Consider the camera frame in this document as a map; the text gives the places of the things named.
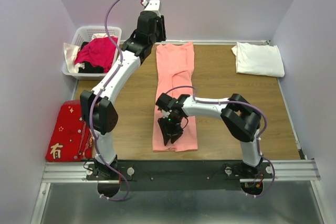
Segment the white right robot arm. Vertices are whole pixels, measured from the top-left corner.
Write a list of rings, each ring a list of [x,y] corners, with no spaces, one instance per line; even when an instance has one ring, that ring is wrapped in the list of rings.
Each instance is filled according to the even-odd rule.
[[[183,119],[191,116],[205,116],[221,119],[231,135],[239,140],[243,159],[236,170],[240,176],[255,177],[260,172],[262,157],[259,153],[258,134],[261,112],[248,103],[241,95],[233,94],[223,99],[203,99],[189,94],[173,98],[162,93],[155,105],[162,112],[158,124],[163,143],[175,143],[183,135]]]

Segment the salmon pink t shirt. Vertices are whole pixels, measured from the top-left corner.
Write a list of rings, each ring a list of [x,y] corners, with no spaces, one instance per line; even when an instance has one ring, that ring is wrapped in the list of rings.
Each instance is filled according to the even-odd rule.
[[[178,89],[170,92],[170,96],[174,98],[178,98],[181,94],[193,94],[191,86],[192,74],[194,71],[194,56],[194,45],[192,42],[180,46],[173,44],[157,46],[157,98],[162,93],[165,93],[174,87],[178,87]],[[183,152],[196,151],[198,149],[196,118],[194,116],[188,118],[188,124],[183,120],[183,135],[174,144],[168,143],[167,146],[163,143],[163,135],[157,121],[161,117],[162,112],[155,106],[152,136],[152,149],[154,152]]]

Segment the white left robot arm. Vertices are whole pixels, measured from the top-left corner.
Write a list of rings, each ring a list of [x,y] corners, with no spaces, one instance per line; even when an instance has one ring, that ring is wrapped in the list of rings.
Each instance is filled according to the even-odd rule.
[[[117,171],[112,130],[119,116],[114,102],[131,75],[151,54],[156,42],[166,40],[164,17],[158,10],[140,13],[137,27],[119,48],[119,57],[106,76],[91,91],[80,95],[82,118],[92,133],[96,155],[91,167],[86,168],[88,180],[122,178]]]

